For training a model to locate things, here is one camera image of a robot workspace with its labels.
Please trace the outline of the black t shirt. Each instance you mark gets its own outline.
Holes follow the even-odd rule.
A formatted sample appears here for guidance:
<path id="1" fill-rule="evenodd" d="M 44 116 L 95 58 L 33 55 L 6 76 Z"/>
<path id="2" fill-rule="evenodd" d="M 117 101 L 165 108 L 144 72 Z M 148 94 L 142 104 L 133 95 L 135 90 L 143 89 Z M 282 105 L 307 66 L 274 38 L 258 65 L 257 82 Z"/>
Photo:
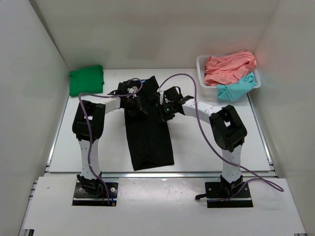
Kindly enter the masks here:
<path id="1" fill-rule="evenodd" d="M 131 162 L 135 171 L 174 164 L 167 122 L 159 116 L 155 76 L 143 80 L 137 96 L 146 114 L 125 109 L 125 127 Z"/>

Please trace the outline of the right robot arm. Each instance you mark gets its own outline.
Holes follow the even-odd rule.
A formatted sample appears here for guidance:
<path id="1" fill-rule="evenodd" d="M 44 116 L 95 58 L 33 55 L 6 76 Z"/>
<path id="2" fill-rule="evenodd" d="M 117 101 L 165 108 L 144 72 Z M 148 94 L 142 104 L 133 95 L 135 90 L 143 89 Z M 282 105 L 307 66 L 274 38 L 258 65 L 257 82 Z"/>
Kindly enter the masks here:
<path id="1" fill-rule="evenodd" d="M 236 109 L 231 105 L 223 108 L 212 106 L 199 102 L 190 95 L 184 97 L 179 87 L 171 87 L 167 90 L 158 89 L 157 97 L 159 98 L 157 107 L 163 121 L 171 120 L 176 113 L 180 113 L 194 117 L 198 122 L 204 121 L 211 126 L 215 143 L 222 152 L 220 190 L 223 195 L 232 197 L 243 183 L 241 150 L 247 136 L 247 130 Z"/>

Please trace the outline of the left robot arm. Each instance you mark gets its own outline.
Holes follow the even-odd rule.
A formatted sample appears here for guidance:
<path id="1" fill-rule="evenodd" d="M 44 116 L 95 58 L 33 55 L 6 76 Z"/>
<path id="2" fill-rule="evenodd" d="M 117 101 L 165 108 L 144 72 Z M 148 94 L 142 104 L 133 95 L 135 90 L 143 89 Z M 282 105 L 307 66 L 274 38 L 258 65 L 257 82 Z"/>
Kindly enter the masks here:
<path id="1" fill-rule="evenodd" d="M 81 187 L 94 198 L 103 193 L 109 197 L 98 161 L 98 140 L 104 131 L 105 115 L 119 109 L 146 115 L 137 95 L 143 85 L 143 80 L 133 78 L 119 83 L 118 88 L 106 96 L 87 92 L 78 95 L 79 105 L 72 125 L 72 132 L 81 149 L 82 171 L 77 179 Z"/>

